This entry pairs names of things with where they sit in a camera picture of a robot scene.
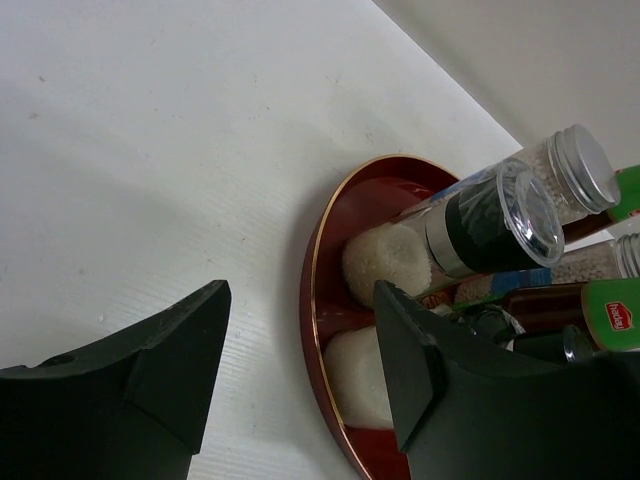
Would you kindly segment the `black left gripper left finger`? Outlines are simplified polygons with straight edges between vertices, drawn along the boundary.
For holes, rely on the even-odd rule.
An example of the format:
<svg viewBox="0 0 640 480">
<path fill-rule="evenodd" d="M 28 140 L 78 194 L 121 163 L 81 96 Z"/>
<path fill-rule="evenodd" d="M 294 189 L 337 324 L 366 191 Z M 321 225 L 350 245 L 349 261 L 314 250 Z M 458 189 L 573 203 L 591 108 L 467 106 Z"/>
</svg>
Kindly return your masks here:
<svg viewBox="0 0 640 480">
<path fill-rule="evenodd" d="M 5 479 L 184 479 L 203 443 L 231 309 L 214 280 L 164 311 L 1 372 Z"/>
</svg>

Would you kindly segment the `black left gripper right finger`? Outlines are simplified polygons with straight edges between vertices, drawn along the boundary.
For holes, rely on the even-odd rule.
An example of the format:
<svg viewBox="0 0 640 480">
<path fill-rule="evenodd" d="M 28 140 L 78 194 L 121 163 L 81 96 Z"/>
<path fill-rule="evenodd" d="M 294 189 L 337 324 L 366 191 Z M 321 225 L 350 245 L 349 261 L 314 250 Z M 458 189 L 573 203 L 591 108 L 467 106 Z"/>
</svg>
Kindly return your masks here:
<svg viewBox="0 0 640 480">
<path fill-rule="evenodd" d="M 635 479 L 639 356 L 515 353 L 379 281 L 374 313 L 398 448 L 415 479 Z"/>
</svg>

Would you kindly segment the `wide jar black handle lid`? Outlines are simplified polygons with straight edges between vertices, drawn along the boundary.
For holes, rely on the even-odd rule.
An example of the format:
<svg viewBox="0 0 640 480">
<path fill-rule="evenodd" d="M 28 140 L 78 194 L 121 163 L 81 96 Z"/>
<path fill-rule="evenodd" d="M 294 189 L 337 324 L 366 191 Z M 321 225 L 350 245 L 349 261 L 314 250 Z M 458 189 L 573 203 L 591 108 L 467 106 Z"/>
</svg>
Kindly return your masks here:
<svg viewBox="0 0 640 480">
<path fill-rule="evenodd" d="M 565 364 L 586 361 L 595 355 L 589 338 L 574 325 L 526 332 L 511 314 L 493 305 L 454 311 L 442 304 L 431 312 L 466 329 L 475 337 L 538 360 Z"/>
</svg>

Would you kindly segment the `sauce bottle yellow cap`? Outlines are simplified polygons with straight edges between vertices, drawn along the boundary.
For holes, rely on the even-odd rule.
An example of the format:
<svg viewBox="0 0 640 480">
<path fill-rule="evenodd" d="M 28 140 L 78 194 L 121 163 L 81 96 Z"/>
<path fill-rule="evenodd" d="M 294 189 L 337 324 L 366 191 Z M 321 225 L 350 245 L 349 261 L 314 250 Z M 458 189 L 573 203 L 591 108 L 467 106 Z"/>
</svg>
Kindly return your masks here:
<svg viewBox="0 0 640 480">
<path fill-rule="evenodd" d="M 600 350 L 639 349 L 639 280 L 617 278 L 527 287 L 502 297 L 442 305 L 446 312 L 495 305 L 527 332 L 574 325 Z"/>
<path fill-rule="evenodd" d="M 617 170 L 615 179 L 620 190 L 620 201 L 599 214 L 567 224 L 563 227 L 565 241 L 571 244 L 639 215 L 639 170 L 635 165 Z"/>
</svg>

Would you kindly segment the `tall grinder clear cap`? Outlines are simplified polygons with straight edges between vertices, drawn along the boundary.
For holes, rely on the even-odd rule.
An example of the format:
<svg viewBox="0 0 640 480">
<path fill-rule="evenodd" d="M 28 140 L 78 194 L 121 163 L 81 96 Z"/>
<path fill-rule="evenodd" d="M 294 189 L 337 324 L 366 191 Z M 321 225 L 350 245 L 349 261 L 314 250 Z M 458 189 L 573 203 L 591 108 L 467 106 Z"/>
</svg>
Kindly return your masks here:
<svg viewBox="0 0 640 480">
<path fill-rule="evenodd" d="M 480 275 L 551 267 L 565 237 L 533 169 L 507 158 L 349 239 L 342 273 L 362 305 L 387 281 L 421 300 Z"/>
</svg>

